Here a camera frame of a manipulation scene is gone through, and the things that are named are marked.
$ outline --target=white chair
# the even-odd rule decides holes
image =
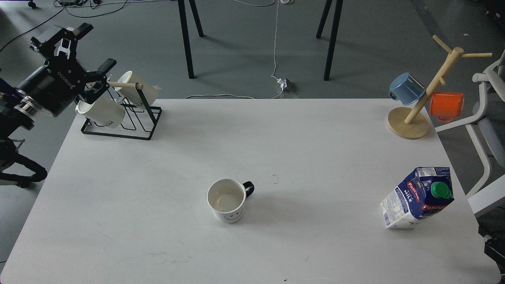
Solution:
[[[481,189],[489,179],[491,164],[483,142],[475,131],[479,127],[485,142],[498,164],[505,168],[505,51],[501,58],[487,67],[483,73],[473,76],[479,84],[479,102],[474,115],[435,128],[437,132],[464,125],[484,165],[484,174],[467,193],[474,214],[480,216],[505,200],[505,175]],[[488,95],[496,93],[502,101],[489,101]]]

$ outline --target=white cable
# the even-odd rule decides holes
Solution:
[[[275,47],[277,46],[277,27],[278,27],[278,23],[279,23],[279,3],[280,1],[277,2],[277,12],[276,12],[276,16],[275,16],[275,37],[274,37],[274,72],[272,72],[272,75],[270,75],[270,77],[274,78],[275,80],[277,80],[277,82],[279,82],[279,79],[277,79],[274,74],[275,74],[275,70],[277,69],[277,63],[275,62]]]
[[[249,4],[249,3],[242,2],[242,1],[239,1],[239,0],[233,0],[233,1],[239,2],[239,3],[242,3],[242,4],[246,4],[246,5],[249,5],[249,6],[253,6],[253,7],[268,7],[268,6],[271,6],[271,5],[275,4],[275,0],[273,0],[272,3],[267,4],[267,5],[254,5],[254,4]]]
[[[278,93],[275,97],[271,98],[271,100],[273,99],[276,99],[278,96],[280,96],[282,94],[283,91],[281,91],[280,93]]]
[[[184,99],[189,99],[189,98],[192,98],[192,97],[222,97],[222,96],[231,96],[231,97],[242,98],[242,99],[256,99],[256,98],[247,97],[247,96],[236,96],[236,95],[230,94],[230,93],[222,93],[222,94],[194,94],[192,96],[185,97]]]

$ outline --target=black table leg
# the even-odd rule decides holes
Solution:
[[[198,30],[198,36],[204,37],[204,30],[201,28],[200,16],[198,15],[198,10],[196,9],[196,4],[194,0],[189,0],[189,5],[191,6],[191,12],[193,13],[194,22],[196,24],[196,29]]]
[[[179,17],[181,18],[182,41],[184,42],[184,52],[186,53],[186,65],[188,67],[189,79],[195,79],[193,71],[193,59],[191,57],[191,47],[189,45],[188,23],[186,19],[186,7],[184,0],[178,0],[179,4]]]
[[[321,38],[321,34],[323,33],[324,24],[326,23],[326,19],[328,18],[328,12],[330,12],[330,6],[333,0],[326,0],[326,4],[324,4],[323,15],[321,16],[321,21],[319,22],[319,27],[317,29],[316,38]]]
[[[340,23],[340,14],[342,13],[343,0],[337,0],[335,6],[335,15],[333,16],[333,25],[331,26],[330,46],[328,47],[328,56],[326,57],[326,67],[324,68],[324,80],[330,80],[331,63],[333,53],[335,52],[335,43],[337,41],[338,24]]]

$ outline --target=smiley face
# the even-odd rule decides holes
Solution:
[[[226,216],[223,216],[226,220],[235,220],[237,219],[238,217],[240,217],[240,215],[242,214],[242,210],[243,208],[241,208],[239,211],[237,212],[233,212],[231,213],[230,215],[226,215]]]

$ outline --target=white mug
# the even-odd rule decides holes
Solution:
[[[219,221],[235,223],[244,215],[245,199],[253,191],[254,185],[250,181],[242,184],[233,179],[220,179],[209,188],[207,202]]]
[[[149,83],[147,83],[144,79],[140,78],[137,76],[135,73],[132,71],[128,71],[124,73],[119,79],[118,83],[139,83],[144,86],[142,89],[142,92],[145,96],[145,99],[147,100],[147,103],[149,105],[152,105],[154,101],[158,98],[158,90],[153,88]],[[142,102],[142,99],[140,98],[137,89],[134,88],[122,88],[122,87],[115,87],[114,90],[118,92],[120,95],[123,97],[127,98],[132,105],[135,105],[136,107],[140,109],[145,109],[144,103]]]
[[[126,110],[110,99],[108,94],[103,94],[91,105],[79,101],[75,107],[75,112],[89,118],[100,126],[114,128],[121,124]]]

